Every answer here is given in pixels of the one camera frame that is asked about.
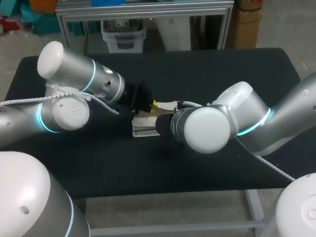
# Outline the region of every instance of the white object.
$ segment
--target white object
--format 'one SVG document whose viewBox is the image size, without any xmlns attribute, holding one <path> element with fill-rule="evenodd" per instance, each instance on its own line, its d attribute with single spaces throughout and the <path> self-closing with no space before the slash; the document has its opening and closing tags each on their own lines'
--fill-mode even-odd
<svg viewBox="0 0 316 237">
<path fill-rule="evenodd" d="M 39 55 L 38 73 L 42 78 L 51 78 L 58 70 L 64 57 L 64 46 L 61 42 L 48 43 Z"/>
<path fill-rule="evenodd" d="M 104 21 L 101 21 L 103 40 L 108 44 L 110 53 L 142 53 L 146 38 L 145 22 L 143 28 L 132 32 L 106 32 Z"/>
<path fill-rule="evenodd" d="M 238 82 L 226 89 L 215 101 L 213 101 L 212 105 L 228 105 L 231 108 L 236 109 L 249 97 L 252 91 L 253 88 L 251 85 L 245 81 Z"/>
<path fill-rule="evenodd" d="M 26 104 L 26 103 L 43 102 L 43 101 L 46 101 L 46 100 L 52 100 L 52 99 L 57 99 L 57 98 L 67 97 L 67 96 L 83 96 L 83 97 L 85 97 L 85 99 L 90 98 L 90 99 L 94 100 L 95 102 L 97 102 L 98 104 L 102 105 L 105 109 L 107 109 L 111 113 L 113 113 L 115 115 L 119 114 L 116 110 L 110 108 L 102 100 L 100 100 L 99 98 L 95 97 L 94 95 L 91 95 L 91 94 L 86 93 L 86 92 L 78 92 L 76 94 L 72 94 L 72 93 L 66 92 L 66 93 L 63 93 L 63 94 L 60 94 L 60 95 L 45 96 L 45 97 L 32 98 L 32 99 L 7 100 L 7 101 L 0 102 L 0 107 L 6 106 L 6 105 L 14 105 L 14 104 Z"/>
<path fill-rule="evenodd" d="M 297 179 L 283 191 L 276 225 L 280 237 L 316 236 L 316 174 Z"/>
<path fill-rule="evenodd" d="M 50 178 L 45 166 L 19 152 L 0 152 L 0 237 L 20 237 L 47 203 Z"/>
<path fill-rule="evenodd" d="M 195 151 L 210 154 L 222 149 L 230 137 L 230 124 L 226 116 L 211 107 L 200 108 L 187 118 L 184 136 Z"/>
<path fill-rule="evenodd" d="M 190 17 L 155 19 L 166 51 L 191 50 Z"/>
<path fill-rule="evenodd" d="M 72 87 L 64 87 L 63 90 L 54 95 L 79 92 Z M 57 124 L 65 130 L 82 128 L 89 120 L 89 106 L 84 98 L 78 96 L 54 99 L 52 113 Z"/>
<path fill-rule="evenodd" d="M 173 102 L 156 102 L 156 105 L 160 109 L 156 109 L 155 112 L 146 113 L 140 111 L 135 115 L 132 120 L 132 134 L 133 137 L 151 137 L 160 136 L 156 131 L 156 120 L 161 114 L 173 113 L 174 108 L 177 106 L 177 101 Z"/>
</svg>

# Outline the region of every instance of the yellow object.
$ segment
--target yellow object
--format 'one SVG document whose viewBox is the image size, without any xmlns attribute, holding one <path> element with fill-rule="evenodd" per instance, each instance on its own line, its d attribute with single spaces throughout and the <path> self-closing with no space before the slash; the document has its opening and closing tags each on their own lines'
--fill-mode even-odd
<svg viewBox="0 0 316 237">
<path fill-rule="evenodd" d="M 154 100 L 153 105 L 158 107 L 158 104 L 157 104 L 156 100 Z M 152 108 L 152 110 L 150 110 L 150 113 L 153 113 L 153 112 L 156 112 L 156 111 L 157 111 L 156 109 Z"/>
</svg>

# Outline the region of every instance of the robotic arm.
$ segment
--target robotic arm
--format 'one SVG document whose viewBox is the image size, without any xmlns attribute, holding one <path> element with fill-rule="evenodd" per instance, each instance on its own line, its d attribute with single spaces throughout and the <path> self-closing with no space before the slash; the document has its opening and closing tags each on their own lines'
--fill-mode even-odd
<svg viewBox="0 0 316 237">
<path fill-rule="evenodd" d="M 39 132 L 81 128 L 89 119 L 90 98 L 115 114 L 105 103 L 145 112 L 153 104 L 144 88 L 125 83 L 120 74 L 58 42 L 43 49 L 38 72 L 47 80 L 44 98 L 0 103 L 0 146 Z M 191 107 L 163 116 L 169 119 L 169 133 L 197 152 L 216 152 L 237 138 L 252 153 L 267 155 L 316 124 L 315 92 L 312 74 L 269 108 L 249 84 L 239 82 L 208 106 L 187 103 Z M 276 210 L 282 237 L 316 235 L 315 182 L 316 174 L 307 175 L 283 192 Z M 0 153 L 0 200 L 0 237 L 90 236 L 68 194 L 27 154 Z"/>
<path fill-rule="evenodd" d="M 87 100 L 93 99 L 114 114 L 106 103 L 150 112 L 150 92 L 125 83 L 109 68 L 50 42 L 38 60 L 38 73 L 46 79 L 44 98 L 0 103 L 0 147 L 36 133 L 59 133 L 83 127 L 89 119 Z"/>
<path fill-rule="evenodd" d="M 171 119 L 172 135 L 200 153 L 222 149 L 229 138 L 265 156 L 316 125 L 316 73 L 269 108 L 246 82 L 225 90 L 211 105 L 183 108 Z"/>
</svg>

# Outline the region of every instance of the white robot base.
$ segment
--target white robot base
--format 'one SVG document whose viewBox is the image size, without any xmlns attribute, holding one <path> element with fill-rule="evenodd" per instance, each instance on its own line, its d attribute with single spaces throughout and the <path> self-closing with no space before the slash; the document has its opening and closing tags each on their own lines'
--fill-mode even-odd
<svg viewBox="0 0 316 237">
<path fill-rule="evenodd" d="M 89 237 L 89 225 L 45 166 L 0 152 L 0 237 Z"/>
</svg>

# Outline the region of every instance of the white coiled cable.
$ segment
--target white coiled cable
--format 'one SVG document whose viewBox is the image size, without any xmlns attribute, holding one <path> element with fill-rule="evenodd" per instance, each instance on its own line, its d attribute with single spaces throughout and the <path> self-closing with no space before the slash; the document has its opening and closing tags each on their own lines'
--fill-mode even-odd
<svg viewBox="0 0 316 237">
<path fill-rule="evenodd" d="M 270 168 L 274 169 L 276 172 L 278 172 L 279 174 L 283 175 L 284 177 L 286 177 L 287 179 L 291 180 L 292 182 L 295 181 L 295 179 L 292 176 L 288 175 L 287 173 L 285 173 L 281 169 L 277 168 L 275 165 L 273 165 L 272 163 L 268 162 L 266 159 L 262 158 L 261 156 L 253 154 L 239 139 L 237 139 L 237 140 L 239 141 L 240 144 L 242 144 L 243 147 L 246 148 L 247 151 L 249 151 L 259 161 L 263 162 L 264 164 L 266 164 Z"/>
<path fill-rule="evenodd" d="M 8 100 L 8 101 L 0 102 L 0 107 L 7 106 L 7 105 L 15 105 L 15 104 L 26 104 L 26 103 L 43 102 L 43 101 L 46 101 L 46 100 L 53 100 L 53 99 L 67 97 L 67 96 L 89 97 L 92 100 L 96 101 L 98 104 L 102 105 L 105 109 L 107 109 L 111 113 L 113 113 L 115 115 L 119 114 L 116 110 L 110 108 L 102 100 L 100 100 L 99 98 L 95 97 L 94 95 L 91 95 L 91 94 L 86 93 L 86 92 L 76 92 L 76 93 L 65 92 L 65 93 L 59 94 L 59 95 L 45 96 L 45 97 L 40 97 L 40 98 L 21 99 L 21 100 Z"/>
<path fill-rule="evenodd" d="M 193 107 L 201 107 L 202 106 L 200 104 L 197 104 L 197 103 L 194 103 L 194 102 L 191 102 L 191 101 L 183 101 L 182 104 L 183 105 L 190 105 L 190 106 L 193 106 Z"/>
</svg>

